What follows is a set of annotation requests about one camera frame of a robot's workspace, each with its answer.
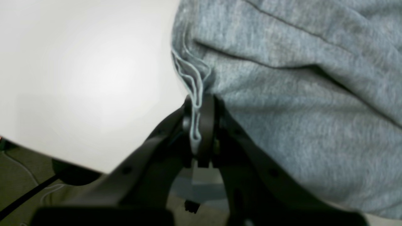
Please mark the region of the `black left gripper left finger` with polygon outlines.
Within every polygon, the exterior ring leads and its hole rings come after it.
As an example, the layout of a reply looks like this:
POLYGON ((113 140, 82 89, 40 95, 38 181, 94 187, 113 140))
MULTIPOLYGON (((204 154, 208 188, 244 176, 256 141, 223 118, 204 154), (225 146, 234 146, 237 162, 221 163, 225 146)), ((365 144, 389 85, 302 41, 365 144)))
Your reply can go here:
POLYGON ((165 208, 171 185, 197 157, 190 141, 193 105, 162 120, 141 146, 97 186, 65 202, 70 208, 165 208))

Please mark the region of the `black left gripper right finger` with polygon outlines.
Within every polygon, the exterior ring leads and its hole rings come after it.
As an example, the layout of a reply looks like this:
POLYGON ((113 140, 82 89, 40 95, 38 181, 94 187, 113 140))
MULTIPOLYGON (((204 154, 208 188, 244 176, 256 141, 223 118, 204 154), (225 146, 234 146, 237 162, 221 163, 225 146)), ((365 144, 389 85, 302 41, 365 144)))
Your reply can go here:
POLYGON ((198 166, 212 163, 222 176, 235 217, 340 217, 296 183, 248 137, 213 95, 197 110, 198 166))

